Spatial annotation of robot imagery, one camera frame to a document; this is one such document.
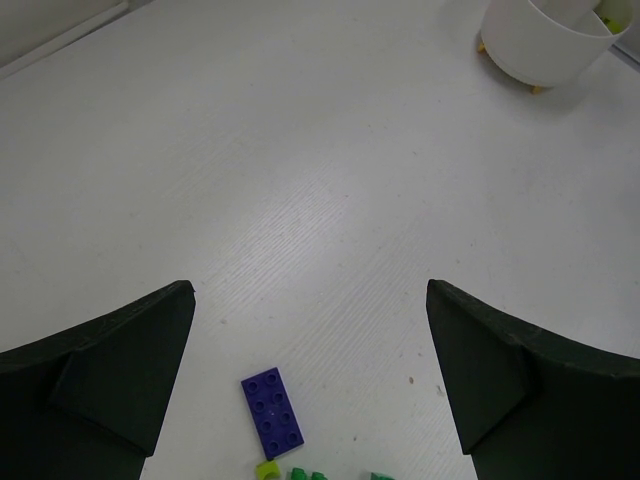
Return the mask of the white round divided container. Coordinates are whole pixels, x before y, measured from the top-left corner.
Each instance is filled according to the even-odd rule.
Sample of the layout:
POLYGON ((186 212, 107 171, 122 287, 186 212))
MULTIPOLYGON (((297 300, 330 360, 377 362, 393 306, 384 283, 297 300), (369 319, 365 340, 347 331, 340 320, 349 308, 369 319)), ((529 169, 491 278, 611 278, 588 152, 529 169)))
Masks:
POLYGON ((489 3, 477 51, 534 91, 564 85, 591 66, 631 27, 634 1, 522 1, 489 3), (612 35, 605 15, 625 27, 612 35))

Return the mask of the small dark green lego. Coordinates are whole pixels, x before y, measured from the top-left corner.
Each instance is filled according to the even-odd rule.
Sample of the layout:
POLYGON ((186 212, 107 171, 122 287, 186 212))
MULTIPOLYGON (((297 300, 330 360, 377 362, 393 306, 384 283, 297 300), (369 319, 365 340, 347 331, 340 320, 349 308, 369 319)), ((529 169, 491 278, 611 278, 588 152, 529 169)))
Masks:
POLYGON ((394 478, 383 473, 371 472, 369 480, 394 480, 394 478))

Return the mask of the dark green curved lego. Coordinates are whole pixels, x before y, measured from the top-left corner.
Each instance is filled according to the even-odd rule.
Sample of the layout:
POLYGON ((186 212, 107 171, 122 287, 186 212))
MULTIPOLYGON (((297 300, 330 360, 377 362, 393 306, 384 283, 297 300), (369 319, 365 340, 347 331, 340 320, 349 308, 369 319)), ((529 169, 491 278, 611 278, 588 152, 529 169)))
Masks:
POLYGON ((289 480, 327 480, 327 477, 318 471, 307 472, 303 468, 294 467, 289 473, 289 480))

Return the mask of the tiny lime green lego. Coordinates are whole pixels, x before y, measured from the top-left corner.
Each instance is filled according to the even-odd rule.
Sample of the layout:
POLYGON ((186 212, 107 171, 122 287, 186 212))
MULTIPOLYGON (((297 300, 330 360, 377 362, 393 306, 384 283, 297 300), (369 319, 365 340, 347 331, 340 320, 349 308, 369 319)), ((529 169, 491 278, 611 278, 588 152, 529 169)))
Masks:
POLYGON ((276 480, 281 477, 280 468, 275 460, 265 461, 255 467, 257 480, 276 480))

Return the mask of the purple lego plate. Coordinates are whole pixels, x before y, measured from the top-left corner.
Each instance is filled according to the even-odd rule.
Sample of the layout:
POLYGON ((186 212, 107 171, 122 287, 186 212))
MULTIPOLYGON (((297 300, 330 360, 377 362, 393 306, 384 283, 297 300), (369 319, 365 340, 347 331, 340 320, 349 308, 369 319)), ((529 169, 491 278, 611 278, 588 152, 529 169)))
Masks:
POLYGON ((271 368, 242 380, 241 387, 268 461, 304 444, 304 437, 278 368, 271 368))

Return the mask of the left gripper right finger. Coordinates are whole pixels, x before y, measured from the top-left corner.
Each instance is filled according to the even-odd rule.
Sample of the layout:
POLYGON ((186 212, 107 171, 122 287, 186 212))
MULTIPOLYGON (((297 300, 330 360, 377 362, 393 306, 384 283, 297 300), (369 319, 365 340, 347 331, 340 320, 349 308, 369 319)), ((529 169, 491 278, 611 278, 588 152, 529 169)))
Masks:
POLYGON ((639 362, 444 281, 426 311, 457 435, 480 479, 636 479, 639 362))

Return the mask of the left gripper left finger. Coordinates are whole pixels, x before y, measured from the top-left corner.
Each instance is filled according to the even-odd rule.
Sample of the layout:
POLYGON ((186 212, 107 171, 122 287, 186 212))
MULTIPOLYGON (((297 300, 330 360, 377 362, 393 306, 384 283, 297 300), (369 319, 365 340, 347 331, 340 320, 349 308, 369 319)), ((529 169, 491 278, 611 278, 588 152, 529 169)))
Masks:
POLYGON ((1 355, 4 479, 137 479, 195 313, 190 281, 1 355))

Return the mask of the lime green square lego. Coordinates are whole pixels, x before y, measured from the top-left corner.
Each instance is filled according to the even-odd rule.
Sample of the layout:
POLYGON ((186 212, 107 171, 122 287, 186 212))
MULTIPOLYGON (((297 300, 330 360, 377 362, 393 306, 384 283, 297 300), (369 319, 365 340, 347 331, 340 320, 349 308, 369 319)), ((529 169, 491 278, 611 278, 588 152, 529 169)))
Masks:
POLYGON ((601 15, 601 14, 599 14, 599 19, 606 26, 606 28, 612 35, 621 34, 625 30, 625 27, 619 22, 617 22, 615 19, 612 19, 610 17, 601 15))

